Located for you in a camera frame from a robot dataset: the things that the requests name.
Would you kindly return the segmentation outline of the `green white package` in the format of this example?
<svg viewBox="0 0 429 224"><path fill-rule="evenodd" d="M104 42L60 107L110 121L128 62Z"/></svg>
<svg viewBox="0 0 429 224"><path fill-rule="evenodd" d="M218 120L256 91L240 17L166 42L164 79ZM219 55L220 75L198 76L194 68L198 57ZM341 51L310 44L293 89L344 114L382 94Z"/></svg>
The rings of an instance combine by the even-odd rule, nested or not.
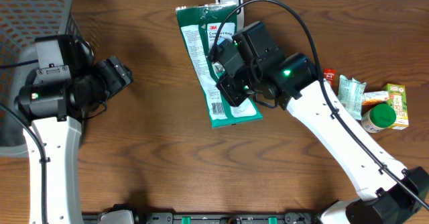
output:
<svg viewBox="0 0 429 224"><path fill-rule="evenodd" d="M207 59L221 22L235 8L235 2L212 3L176 8L176 17L186 50L204 94L211 126L226 127L263 118L255 103L246 99L238 107L230 106L216 88L225 72L219 63Z"/></svg>

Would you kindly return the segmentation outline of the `red Nescafe coffee stick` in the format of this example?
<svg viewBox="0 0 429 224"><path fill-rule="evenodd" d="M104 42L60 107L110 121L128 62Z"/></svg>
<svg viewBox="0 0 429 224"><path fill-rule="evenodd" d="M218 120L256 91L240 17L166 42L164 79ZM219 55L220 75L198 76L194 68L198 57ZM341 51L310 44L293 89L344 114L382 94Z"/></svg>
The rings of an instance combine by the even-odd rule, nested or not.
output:
<svg viewBox="0 0 429 224"><path fill-rule="evenodd" d="M323 74L324 74L324 79L332 87L334 85L334 79L335 79L335 75L336 75L336 70L332 69L332 68L325 68Z"/></svg>

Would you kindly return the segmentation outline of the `light blue wipes pack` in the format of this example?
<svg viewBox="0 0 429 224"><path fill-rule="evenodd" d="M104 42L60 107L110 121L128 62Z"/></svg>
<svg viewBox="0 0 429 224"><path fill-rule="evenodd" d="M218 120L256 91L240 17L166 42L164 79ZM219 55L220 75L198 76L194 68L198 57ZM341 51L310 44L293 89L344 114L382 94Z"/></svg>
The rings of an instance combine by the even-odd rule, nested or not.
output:
<svg viewBox="0 0 429 224"><path fill-rule="evenodd" d="M363 94L366 82L359 82L356 79L348 79L344 75L339 77L338 99L348 113L356 120L360 121Z"/></svg>

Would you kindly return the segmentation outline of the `orange snack packet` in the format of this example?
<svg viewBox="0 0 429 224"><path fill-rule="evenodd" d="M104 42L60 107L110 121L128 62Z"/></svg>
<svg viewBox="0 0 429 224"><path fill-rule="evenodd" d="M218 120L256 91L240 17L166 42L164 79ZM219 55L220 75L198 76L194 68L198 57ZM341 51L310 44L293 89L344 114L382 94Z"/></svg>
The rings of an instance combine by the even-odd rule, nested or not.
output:
<svg viewBox="0 0 429 224"><path fill-rule="evenodd" d="M375 91L363 94L362 105L376 105L389 100L389 93L387 91Z"/></svg>

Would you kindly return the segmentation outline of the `green lid jar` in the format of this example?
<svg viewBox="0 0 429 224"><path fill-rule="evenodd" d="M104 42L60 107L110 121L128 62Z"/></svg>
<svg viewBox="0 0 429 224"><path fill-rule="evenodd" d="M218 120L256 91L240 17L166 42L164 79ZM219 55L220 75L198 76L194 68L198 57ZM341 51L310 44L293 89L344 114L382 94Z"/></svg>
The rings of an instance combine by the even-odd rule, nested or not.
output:
<svg viewBox="0 0 429 224"><path fill-rule="evenodd" d="M366 112L361 119L361 125L369 133L377 133L393 125L396 113L386 103L380 103Z"/></svg>

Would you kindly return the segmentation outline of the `green tea carton box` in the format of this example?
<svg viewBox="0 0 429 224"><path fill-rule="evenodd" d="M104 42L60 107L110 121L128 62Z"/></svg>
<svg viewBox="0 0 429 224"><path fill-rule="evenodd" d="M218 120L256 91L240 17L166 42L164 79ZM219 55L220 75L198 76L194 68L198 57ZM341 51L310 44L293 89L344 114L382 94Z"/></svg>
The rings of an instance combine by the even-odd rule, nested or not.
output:
<svg viewBox="0 0 429 224"><path fill-rule="evenodd" d="M386 103L390 105L396 113L396 121L390 128L396 130L407 128L409 126L409 119L405 86L387 83L383 87L383 90L389 93L389 99Z"/></svg>

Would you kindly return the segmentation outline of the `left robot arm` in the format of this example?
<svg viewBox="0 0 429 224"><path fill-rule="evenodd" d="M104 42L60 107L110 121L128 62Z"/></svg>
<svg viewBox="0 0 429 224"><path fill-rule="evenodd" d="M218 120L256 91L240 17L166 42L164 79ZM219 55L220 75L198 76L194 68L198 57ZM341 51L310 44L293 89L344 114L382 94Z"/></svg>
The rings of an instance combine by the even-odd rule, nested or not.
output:
<svg viewBox="0 0 429 224"><path fill-rule="evenodd" d="M78 180L82 125L133 82L116 56L58 80L23 86L15 105L23 128L30 173L30 223L83 223Z"/></svg>

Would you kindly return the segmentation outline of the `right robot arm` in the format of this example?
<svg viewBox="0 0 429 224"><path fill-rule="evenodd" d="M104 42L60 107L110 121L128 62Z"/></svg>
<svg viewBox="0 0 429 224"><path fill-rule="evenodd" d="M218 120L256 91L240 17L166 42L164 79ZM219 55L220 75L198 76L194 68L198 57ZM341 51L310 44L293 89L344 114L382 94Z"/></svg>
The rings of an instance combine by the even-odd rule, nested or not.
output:
<svg viewBox="0 0 429 224"><path fill-rule="evenodd" d="M237 107L262 94L303 123L330 152L355 188L357 199L337 201L319 223L404 223L425 205L428 173L407 169L347 112L307 56L285 56L263 23L231 36L216 34L209 58L224 74L217 88Z"/></svg>

